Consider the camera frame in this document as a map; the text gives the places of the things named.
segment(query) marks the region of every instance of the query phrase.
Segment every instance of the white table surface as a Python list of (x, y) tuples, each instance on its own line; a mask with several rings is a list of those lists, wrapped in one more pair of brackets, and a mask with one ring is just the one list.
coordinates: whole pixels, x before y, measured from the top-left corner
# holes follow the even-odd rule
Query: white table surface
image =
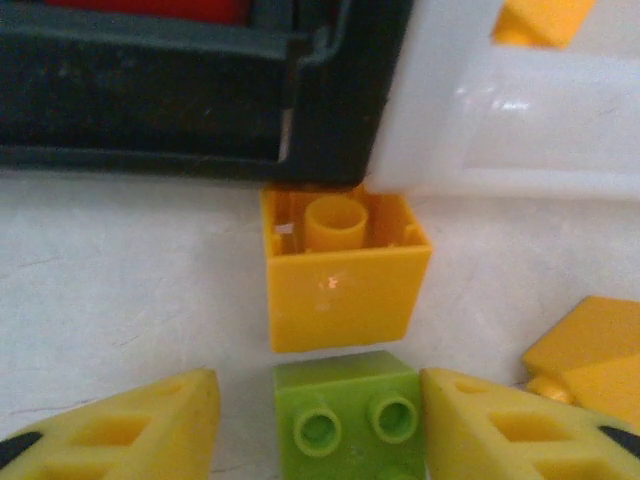
[(387, 348), (525, 380), (519, 355), (589, 294), (640, 300), (640, 204), (412, 199), (436, 251), (403, 341), (275, 355), (255, 189), (0, 174), (0, 436), (160, 377), (217, 369), (212, 479), (279, 478), (270, 367)]

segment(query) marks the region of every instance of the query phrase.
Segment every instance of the rectangular hole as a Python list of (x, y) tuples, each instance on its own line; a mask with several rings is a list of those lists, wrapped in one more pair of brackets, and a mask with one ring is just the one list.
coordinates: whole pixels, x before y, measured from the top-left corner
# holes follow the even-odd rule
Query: rectangular hole
[(458, 381), (455, 384), (458, 391), (468, 394), (486, 393), (489, 389), (484, 385), (479, 385), (468, 380)]
[(179, 393), (184, 388), (182, 383), (168, 383), (166, 385), (161, 385), (155, 391), (156, 395), (175, 395)]
[[(369, 195), (362, 187), (345, 191), (291, 191), (270, 192), (267, 202), (268, 227), (271, 232), (271, 248), (274, 255), (294, 255), (304, 253), (317, 253), (320, 250), (307, 248), (305, 243), (305, 221), (308, 220), (306, 212), (308, 207), (316, 201), (329, 196), (340, 196), (348, 202), (354, 200), (365, 208), (368, 218), (366, 220), (364, 240), (357, 249), (364, 250), (389, 247), (413, 247), (428, 246), (429, 242), (424, 236), (420, 225), (415, 221), (410, 209), (404, 200), (398, 195)], [(349, 208), (336, 209), (335, 202), (332, 208), (322, 209), (324, 213), (335, 221), (349, 221), (347, 212)], [(322, 218), (316, 219), (316, 223), (322, 223)], [(334, 238), (341, 235), (350, 227), (342, 228), (335, 225), (323, 225), (326, 231), (333, 231)]]
[(92, 421), (74, 438), (74, 445), (131, 445), (151, 421), (148, 415), (109, 415)]
[(510, 442), (557, 442), (571, 439), (554, 420), (538, 413), (492, 413), (489, 419)]
[(622, 480), (624, 477), (604, 460), (553, 459), (537, 462), (545, 480)]

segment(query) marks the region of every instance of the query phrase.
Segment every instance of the red plastic part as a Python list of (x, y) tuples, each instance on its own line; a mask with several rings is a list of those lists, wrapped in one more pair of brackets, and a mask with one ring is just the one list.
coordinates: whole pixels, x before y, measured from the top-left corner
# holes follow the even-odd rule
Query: red plastic part
[(48, 5), (246, 25), (251, 0), (45, 0)]

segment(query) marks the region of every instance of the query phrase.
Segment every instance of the yellow toy piece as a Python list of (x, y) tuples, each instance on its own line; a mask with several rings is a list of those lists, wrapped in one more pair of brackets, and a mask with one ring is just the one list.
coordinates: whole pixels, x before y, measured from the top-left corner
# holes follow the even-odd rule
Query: yellow toy piece
[(587, 297), (522, 360), (527, 390), (640, 429), (640, 303)]
[(612, 417), (441, 369), (423, 370), (432, 480), (638, 480)]
[(507, 0), (493, 32), (497, 43), (565, 48), (595, 0)]
[(170, 377), (17, 432), (0, 480), (206, 480), (219, 408), (212, 370)]
[(398, 195), (262, 192), (275, 352), (401, 339), (431, 245)]

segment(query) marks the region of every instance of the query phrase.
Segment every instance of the plastic toy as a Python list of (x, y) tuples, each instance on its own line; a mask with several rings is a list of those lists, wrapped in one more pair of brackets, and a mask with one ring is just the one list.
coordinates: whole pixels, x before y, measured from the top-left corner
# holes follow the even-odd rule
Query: plastic toy
[(433, 480), (640, 479), (617, 419), (447, 370), (424, 370), (422, 388)]
[(415, 2), (369, 191), (640, 200), (640, 2), (597, 2), (562, 51), (496, 45), (504, 5)]
[(201, 22), (244, 25), (248, 20), (250, 0), (46, 0), (59, 7), (73, 7), (102, 12), (183, 18)]
[(194, 370), (30, 425), (0, 443), (0, 480), (205, 480), (215, 372)]
[(275, 352), (398, 340), (431, 245), (398, 195), (262, 192)]
[(640, 429), (640, 303), (588, 297), (522, 359), (529, 391)]
[(418, 373), (387, 352), (274, 368), (283, 480), (421, 480)]
[(0, 170), (355, 187), (413, 3), (255, 0), (227, 28), (0, 2)]
[(565, 48), (595, 0), (507, 0), (493, 32), (498, 43)]

